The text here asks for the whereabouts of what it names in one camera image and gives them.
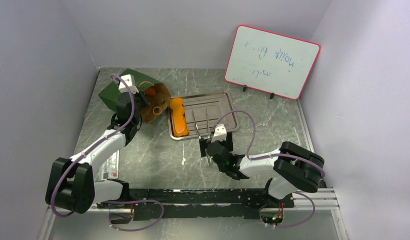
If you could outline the orange fake bread loaf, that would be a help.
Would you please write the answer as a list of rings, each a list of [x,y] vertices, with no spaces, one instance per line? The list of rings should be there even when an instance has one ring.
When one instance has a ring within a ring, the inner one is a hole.
[[[185,118],[185,109],[183,106],[183,99],[180,97],[172,98],[169,107],[172,112],[172,120],[174,125],[174,136],[184,137],[188,135],[187,122]]]

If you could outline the red framed whiteboard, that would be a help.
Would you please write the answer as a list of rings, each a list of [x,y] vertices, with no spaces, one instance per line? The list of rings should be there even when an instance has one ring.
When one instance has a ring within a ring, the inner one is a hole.
[[[297,100],[320,50],[317,43],[242,24],[235,32],[225,80]]]

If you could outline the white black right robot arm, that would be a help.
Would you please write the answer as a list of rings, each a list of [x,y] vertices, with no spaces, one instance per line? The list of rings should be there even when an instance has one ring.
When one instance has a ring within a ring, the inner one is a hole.
[[[325,175],[323,157],[289,141],[271,152],[250,156],[233,153],[231,132],[214,138],[201,137],[199,146],[202,157],[208,157],[220,172],[234,180],[271,175],[262,197],[268,207],[275,207],[295,191],[317,192]]]

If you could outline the white plastic packet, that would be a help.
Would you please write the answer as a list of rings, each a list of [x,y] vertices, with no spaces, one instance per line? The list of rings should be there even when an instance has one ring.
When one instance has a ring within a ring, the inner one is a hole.
[[[119,177],[119,153],[113,153],[100,167],[98,181],[116,180]]]

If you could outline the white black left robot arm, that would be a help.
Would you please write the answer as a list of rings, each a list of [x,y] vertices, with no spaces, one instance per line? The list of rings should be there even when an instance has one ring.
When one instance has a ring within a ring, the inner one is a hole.
[[[141,111],[149,103],[142,91],[117,96],[116,112],[98,140],[70,158],[57,158],[51,168],[45,201],[54,214],[57,208],[70,214],[85,213],[91,205],[111,201],[124,208],[131,201],[129,184],[121,180],[95,181],[100,167],[117,151],[126,147],[142,124]]]

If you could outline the green brown paper bag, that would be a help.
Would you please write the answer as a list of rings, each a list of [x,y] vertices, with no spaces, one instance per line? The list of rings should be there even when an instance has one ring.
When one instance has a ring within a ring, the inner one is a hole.
[[[127,68],[120,76],[133,75],[135,84],[138,90],[144,93],[144,90],[148,87],[154,86],[157,94],[155,96],[145,95],[149,106],[141,110],[141,116],[144,123],[150,124],[156,118],[158,118],[169,106],[171,94],[166,85],[159,80],[141,73],[137,70]],[[116,101],[119,94],[119,83],[111,82],[102,91],[99,92],[99,98],[105,104],[105,106],[113,112],[116,112]]]

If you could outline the silver metal tray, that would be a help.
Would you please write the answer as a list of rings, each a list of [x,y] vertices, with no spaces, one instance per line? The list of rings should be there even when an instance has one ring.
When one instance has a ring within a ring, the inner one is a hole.
[[[169,110],[169,135],[176,141],[207,136],[206,128],[212,128],[224,114],[235,110],[231,94],[227,91],[182,95],[180,98],[183,99],[189,134],[174,136],[172,112]]]

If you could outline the aluminium frame rail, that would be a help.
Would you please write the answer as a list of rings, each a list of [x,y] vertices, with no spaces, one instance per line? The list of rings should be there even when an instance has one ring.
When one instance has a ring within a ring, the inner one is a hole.
[[[219,206],[219,207],[246,207],[247,209],[276,209],[281,206],[298,210],[338,210],[339,204],[334,190],[322,188],[316,193],[290,193],[282,200],[271,197],[263,188],[217,188],[217,189],[145,189],[132,188],[124,190],[122,197],[114,198],[113,203],[104,200],[94,200],[91,193],[82,193],[76,196],[69,194],[56,198],[56,207],[71,210],[76,213],[85,213],[92,205],[103,208],[129,205],[132,201],[156,200],[170,206]]]

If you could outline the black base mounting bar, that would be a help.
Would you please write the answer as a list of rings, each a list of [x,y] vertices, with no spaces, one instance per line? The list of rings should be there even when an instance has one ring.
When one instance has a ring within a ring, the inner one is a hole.
[[[243,217],[258,220],[262,209],[292,208],[292,194],[282,200],[263,188],[130,189],[131,204],[99,203],[95,208],[134,213],[134,220]]]

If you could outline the orange fake croissant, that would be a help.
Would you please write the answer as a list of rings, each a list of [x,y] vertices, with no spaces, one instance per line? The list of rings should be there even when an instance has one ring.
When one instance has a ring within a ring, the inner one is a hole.
[[[145,95],[152,97],[152,96],[155,96],[157,94],[157,91],[156,91],[154,86],[150,86],[150,87],[148,87],[147,89],[144,90],[144,93],[145,93]]]

